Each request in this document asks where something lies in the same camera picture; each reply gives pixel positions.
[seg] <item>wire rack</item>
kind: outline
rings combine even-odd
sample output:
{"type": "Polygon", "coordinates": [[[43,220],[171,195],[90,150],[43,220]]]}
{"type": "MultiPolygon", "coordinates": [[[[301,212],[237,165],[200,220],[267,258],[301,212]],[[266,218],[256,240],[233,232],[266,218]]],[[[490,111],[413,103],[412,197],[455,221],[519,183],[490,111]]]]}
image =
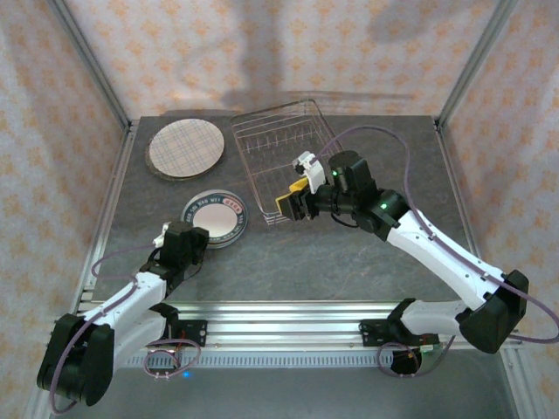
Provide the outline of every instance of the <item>wire rack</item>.
{"type": "MultiPolygon", "coordinates": [[[[318,153],[334,138],[332,128],[314,100],[298,100],[235,116],[231,129],[266,222],[286,221],[275,200],[299,179],[292,162],[305,151],[318,153]]],[[[342,147],[336,142],[320,158],[322,166],[327,168],[328,158],[340,151],[342,147]]]]}

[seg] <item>gray countertop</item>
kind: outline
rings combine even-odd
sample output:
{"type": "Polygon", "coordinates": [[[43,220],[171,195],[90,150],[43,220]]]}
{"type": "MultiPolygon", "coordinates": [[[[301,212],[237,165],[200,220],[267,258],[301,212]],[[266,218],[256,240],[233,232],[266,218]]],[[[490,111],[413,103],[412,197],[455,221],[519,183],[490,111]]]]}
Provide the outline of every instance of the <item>gray countertop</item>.
{"type": "MultiPolygon", "coordinates": [[[[106,252],[149,244],[163,223],[179,219],[189,199],[206,189],[227,189],[241,196],[249,212],[244,235],[224,249],[207,251],[202,270],[184,282],[170,300],[448,300],[454,292],[412,257],[373,235],[338,225],[329,216],[298,223],[266,225],[259,213],[228,116],[203,117],[224,133],[225,151],[212,170],[170,182],[153,175],[145,163],[149,140],[165,125],[182,118],[141,118],[106,252]]],[[[392,128],[410,143],[411,191],[416,205],[442,231],[466,246],[443,155],[431,118],[424,116],[327,116],[335,133],[362,124],[392,128]]],[[[402,190],[404,153],[383,134],[360,132],[342,143],[368,160],[379,187],[402,190]]],[[[286,156],[291,161],[296,156],[286,156]]],[[[138,251],[107,261],[101,273],[130,273],[145,261],[138,251]]],[[[125,281],[99,280],[95,299],[107,299],[125,281]]]]}

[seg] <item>grid paper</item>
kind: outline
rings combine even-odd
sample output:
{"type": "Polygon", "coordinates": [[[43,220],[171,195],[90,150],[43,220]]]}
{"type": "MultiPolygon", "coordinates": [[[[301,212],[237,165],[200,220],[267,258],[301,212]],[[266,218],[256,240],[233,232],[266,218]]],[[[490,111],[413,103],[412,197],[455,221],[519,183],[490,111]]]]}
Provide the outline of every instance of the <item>grid paper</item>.
{"type": "Polygon", "coordinates": [[[154,169],[171,177],[199,175],[217,163],[224,136],[207,120],[178,120],[159,131],[149,143],[154,169]]]}

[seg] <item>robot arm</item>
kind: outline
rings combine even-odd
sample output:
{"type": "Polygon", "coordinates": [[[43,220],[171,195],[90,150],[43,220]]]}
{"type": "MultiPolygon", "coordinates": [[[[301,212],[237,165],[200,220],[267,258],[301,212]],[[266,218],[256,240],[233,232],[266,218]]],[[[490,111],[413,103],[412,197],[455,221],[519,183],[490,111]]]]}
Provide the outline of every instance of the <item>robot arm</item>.
{"type": "MultiPolygon", "coordinates": [[[[87,328],[65,360],[56,394],[92,406],[105,394],[113,373],[150,342],[178,338],[181,322],[176,309],[162,304],[184,280],[186,269],[202,261],[208,231],[184,222],[166,223],[154,240],[156,250],[136,274],[136,289],[115,309],[87,328]]],[[[57,322],[39,369],[37,384],[49,389],[54,370],[70,339],[105,307],[130,293],[128,284],[83,316],[65,314],[57,322]]]]}
{"type": "Polygon", "coordinates": [[[324,174],[319,174],[321,165],[314,155],[305,153],[293,162],[305,178],[294,183],[289,194],[276,200],[282,215],[301,220],[313,219],[321,211],[350,214],[359,228],[412,255],[461,298],[441,303],[405,299],[386,322],[378,321],[368,330],[373,340],[382,344],[389,336],[388,341],[417,345],[420,336],[428,333],[462,335],[483,352],[497,352],[524,316],[526,300],[484,277],[491,275],[523,292],[528,292],[528,279],[518,271],[504,274],[478,259],[419,213],[439,240],[485,274],[480,276],[459,262],[424,231],[403,196],[376,186],[367,162],[356,152],[333,155],[328,164],[333,184],[328,184],[324,174]],[[316,187],[317,182],[322,182],[321,186],[316,187]]]}

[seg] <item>patterned wallpaper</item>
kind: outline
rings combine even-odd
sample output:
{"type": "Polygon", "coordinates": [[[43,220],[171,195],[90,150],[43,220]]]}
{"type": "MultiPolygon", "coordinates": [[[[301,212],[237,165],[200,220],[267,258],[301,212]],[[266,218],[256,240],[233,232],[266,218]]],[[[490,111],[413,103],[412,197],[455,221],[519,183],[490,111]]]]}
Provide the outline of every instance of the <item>patterned wallpaper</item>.
{"type": "Polygon", "coordinates": [[[46,1],[0,2],[0,416],[72,302],[121,130],[46,1]]]}
{"type": "MultiPolygon", "coordinates": [[[[450,123],[459,187],[482,255],[530,278],[559,313],[559,5],[520,0],[450,123]]],[[[537,307],[524,333],[552,336],[537,307]]],[[[559,412],[559,345],[534,347],[549,417],[559,412]]]]}
{"type": "Polygon", "coordinates": [[[496,0],[69,0],[130,118],[310,96],[438,114],[496,0]]]}

